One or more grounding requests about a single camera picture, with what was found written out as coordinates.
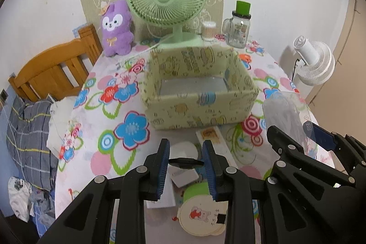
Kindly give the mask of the white 45W charger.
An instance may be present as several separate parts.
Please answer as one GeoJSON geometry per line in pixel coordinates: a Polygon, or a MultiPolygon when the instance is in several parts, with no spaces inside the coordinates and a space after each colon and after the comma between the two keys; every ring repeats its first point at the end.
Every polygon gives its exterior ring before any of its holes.
{"type": "Polygon", "coordinates": [[[147,201],[146,206],[148,209],[161,209],[176,206],[174,188],[170,177],[166,177],[163,194],[160,199],[156,202],[147,201]]]}

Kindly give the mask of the black car key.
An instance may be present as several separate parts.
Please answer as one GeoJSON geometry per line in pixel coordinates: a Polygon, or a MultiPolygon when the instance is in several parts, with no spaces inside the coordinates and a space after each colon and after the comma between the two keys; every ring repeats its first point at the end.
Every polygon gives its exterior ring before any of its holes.
{"type": "Polygon", "coordinates": [[[191,170],[203,167],[204,161],[186,157],[170,158],[169,165],[180,169],[191,170]]]}

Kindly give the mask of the white standing fan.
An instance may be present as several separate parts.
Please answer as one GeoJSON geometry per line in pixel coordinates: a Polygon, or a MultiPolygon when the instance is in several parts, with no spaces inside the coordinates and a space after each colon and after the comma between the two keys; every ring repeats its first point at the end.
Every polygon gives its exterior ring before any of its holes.
{"type": "Polygon", "coordinates": [[[294,40],[293,47],[304,62],[297,72],[303,84],[319,86],[330,79],[336,62],[328,45],[321,41],[309,41],[304,36],[299,36],[294,40]]]}

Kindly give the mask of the white remote control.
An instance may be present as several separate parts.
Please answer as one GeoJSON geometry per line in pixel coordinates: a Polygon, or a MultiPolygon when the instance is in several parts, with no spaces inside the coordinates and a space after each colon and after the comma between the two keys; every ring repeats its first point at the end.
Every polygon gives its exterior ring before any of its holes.
{"type": "Polygon", "coordinates": [[[201,158],[203,158],[203,143],[209,140],[212,142],[216,154],[224,156],[229,166],[239,169],[218,126],[198,129],[195,134],[201,146],[201,158]]]}

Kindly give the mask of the glass mug jar green lid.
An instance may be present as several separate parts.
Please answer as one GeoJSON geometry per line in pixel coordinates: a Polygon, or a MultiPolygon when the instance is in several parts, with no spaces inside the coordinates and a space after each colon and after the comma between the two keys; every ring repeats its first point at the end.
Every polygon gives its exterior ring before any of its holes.
{"type": "Polygon", "coordinates": [[[244,48],[246,46],[251,25],[251,4],[245,1],[236,1],[236,9],[232,17],[225,19],[222,32],[229,46],[244,48]]]}

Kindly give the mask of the cotton swab container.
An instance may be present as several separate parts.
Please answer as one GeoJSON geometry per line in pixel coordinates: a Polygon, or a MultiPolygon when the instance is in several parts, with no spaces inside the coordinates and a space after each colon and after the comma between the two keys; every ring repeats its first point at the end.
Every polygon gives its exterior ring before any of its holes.
{"type": "Polygon", "coordinates": [[[204,41],[213,41],[216,35],[216,22],[204,21],[201,26],[201,37],[204,41]]]}

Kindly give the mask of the clear box of floss picks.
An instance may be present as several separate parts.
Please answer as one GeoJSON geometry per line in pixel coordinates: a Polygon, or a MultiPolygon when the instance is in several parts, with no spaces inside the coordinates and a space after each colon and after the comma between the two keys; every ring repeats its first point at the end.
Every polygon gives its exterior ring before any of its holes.
{"type": "Polygon", "coordinates": [[[303,130],[303,124],[311,121],[309,108],[298,93],[274,92],[264,100],[262,110],[267,128],[278,127],[299,143],[307,156],[317,159],[318,145],[303,130]]]}

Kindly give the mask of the purple plush toy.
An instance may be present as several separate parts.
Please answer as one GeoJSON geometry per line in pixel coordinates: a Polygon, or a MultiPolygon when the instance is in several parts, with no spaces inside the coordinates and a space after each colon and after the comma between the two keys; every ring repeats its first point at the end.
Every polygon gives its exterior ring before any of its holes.
{"type": "Polygon", "coordinates": [[[107,57],[125,56],[132,50],[134,35],[131,31],[132,15],[126,0],[110,3],[102,9],[100,28],[102,47],[107,57]]]}

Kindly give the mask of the floral tablecloth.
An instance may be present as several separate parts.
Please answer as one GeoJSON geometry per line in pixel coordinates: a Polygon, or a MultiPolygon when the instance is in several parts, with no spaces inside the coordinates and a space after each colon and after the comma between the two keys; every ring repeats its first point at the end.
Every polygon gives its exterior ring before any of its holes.
{"type": "MultiPolygon", "coordinates": [[[[262,110],[274,92],[298,93],[274,58],[256,41],[244,48],[228,46],[223,39],[202,46],[233,48],[250,73],[259,94],[248,117],[218,126],[240,171],[263,180],[271,174],[279,155],[267,140],[262,110]]],[[[157,47],[154,50],[169,48],[157,47]]],[[[201,159],[195,134],[201,128],[154,129],[145,115],[141,89],[151,51],[132,51],[128,56],[102,56],[87,77],[74,102],[64,143],[59,152],[55,186],[55,212],[62,212],[96,176],[121,177],[143,165],[158,151],[161,139],[170,143],[170,157],[201,159]]]]}

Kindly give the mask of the crumpled clothes on floor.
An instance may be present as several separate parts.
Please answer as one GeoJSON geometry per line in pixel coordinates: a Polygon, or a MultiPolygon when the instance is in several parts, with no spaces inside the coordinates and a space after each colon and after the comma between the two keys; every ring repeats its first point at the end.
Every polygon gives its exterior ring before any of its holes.
{"type": "Polygon", "coordinates": [[[28,222],[31,217],[35,217],[46,228],[55,221],[55,207],[50,192],[32,190],[29,182],[10,177],[8,194],[9,204],[18,219],[28,222]]]}

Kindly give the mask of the white square power adapter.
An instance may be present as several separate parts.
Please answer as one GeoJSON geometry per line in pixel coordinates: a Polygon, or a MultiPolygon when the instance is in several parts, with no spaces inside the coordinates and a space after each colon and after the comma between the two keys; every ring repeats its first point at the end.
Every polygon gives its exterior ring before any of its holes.
{"type": "Polygon", "coordinates": [[[168,168],[169,176],[172,182],[178,187],[182,188],[196,180],[199,179],[199,174],[194,170],[180,169],[175,166],[170,166],[168,168]]]}

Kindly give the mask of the grey plaid blanket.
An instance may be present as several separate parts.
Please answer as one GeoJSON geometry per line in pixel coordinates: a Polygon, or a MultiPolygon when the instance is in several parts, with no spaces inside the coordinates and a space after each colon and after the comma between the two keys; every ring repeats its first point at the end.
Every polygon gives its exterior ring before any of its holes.
{"type": "Polygon", "coordinates": [[[20,176],[44,191],[55,188],[58,159],[46,146],[51,101],[31,102],[16,96],[10,109],[6,144],[20,176]]]}

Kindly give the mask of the yellow cartoon fabric storage box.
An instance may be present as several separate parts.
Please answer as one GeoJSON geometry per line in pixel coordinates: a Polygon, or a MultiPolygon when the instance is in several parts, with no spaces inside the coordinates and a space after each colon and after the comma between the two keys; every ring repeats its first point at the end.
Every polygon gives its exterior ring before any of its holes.
{"type": "Polygon", "coordinates": [[[201,128],[245,120],[259,89],[230,47],[151,51],[141,89],[154,129],[201,128]]]}

